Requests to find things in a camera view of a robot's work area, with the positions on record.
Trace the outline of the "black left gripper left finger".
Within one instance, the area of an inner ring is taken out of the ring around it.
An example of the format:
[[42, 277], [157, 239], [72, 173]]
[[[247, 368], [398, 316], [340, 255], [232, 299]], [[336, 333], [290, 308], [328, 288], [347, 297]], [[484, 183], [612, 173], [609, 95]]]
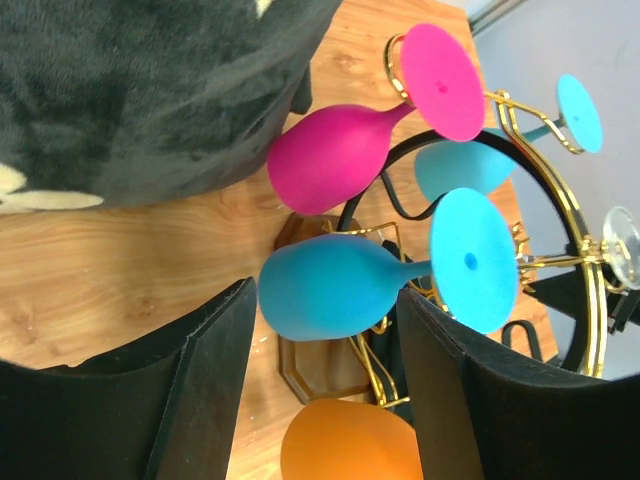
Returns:
[[242, 279], [75, 367], [1, 365], [5, 479], [222, 479], [256, 314]]

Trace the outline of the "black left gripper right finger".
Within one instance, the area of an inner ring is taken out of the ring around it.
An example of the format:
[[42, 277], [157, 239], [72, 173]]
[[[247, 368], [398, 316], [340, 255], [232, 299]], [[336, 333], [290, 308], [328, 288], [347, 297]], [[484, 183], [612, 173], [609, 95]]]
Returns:
[[424, 478], [638, 478], [638, 376], [531, 359], [409, 289], [396, 312]]

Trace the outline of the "blue plastic wine glass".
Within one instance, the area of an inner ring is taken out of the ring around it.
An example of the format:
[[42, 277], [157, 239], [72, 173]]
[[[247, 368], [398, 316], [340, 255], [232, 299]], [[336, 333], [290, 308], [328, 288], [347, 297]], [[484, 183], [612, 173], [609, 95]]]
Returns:
[[258, 279], [265, 321], [296, 341], [332, 340], [378, 323], [411, 280], [431, 277], [450, 314], [489, 334], [518, 296], [510, 229], [494, 204], [469, 188], [444, 195], [432, 217], [430, 258], [406, 263], [373, 241], [325, 234], [272, 253]]

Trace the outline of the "teal plastic wine glass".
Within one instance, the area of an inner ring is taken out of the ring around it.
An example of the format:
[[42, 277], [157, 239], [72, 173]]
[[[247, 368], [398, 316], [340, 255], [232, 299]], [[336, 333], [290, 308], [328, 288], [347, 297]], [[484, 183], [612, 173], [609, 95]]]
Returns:
[[[603, 146], [603, 129], [597, 108], [584, 85], [570, 74], [556, 83], [560, 117], [557, 129], [567, 128], [579, 152], [597, 153]], [[511, 175], [516, 163], [507, 155], [480, 142], [443, 140], [427, 145], [416, 155], [417, 185], [427, 201], [456, 188], [488, 194]]]

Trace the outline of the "magenta plastic wine glass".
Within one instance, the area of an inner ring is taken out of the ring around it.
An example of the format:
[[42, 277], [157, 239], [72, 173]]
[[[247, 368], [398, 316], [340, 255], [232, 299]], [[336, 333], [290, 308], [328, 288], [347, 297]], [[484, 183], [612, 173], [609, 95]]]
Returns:
[[394, 127], [412, 112], [455, 142], [472, 140], [482, 130], [481, 81], [466, 50], [446, 30], [422, 23], [391, 37], [384, 67], [400, 104], [386, 111], [325, 107], [273, 142], [266, 168], [285, 206], [320, 215], [362, 193], [383, 169]]

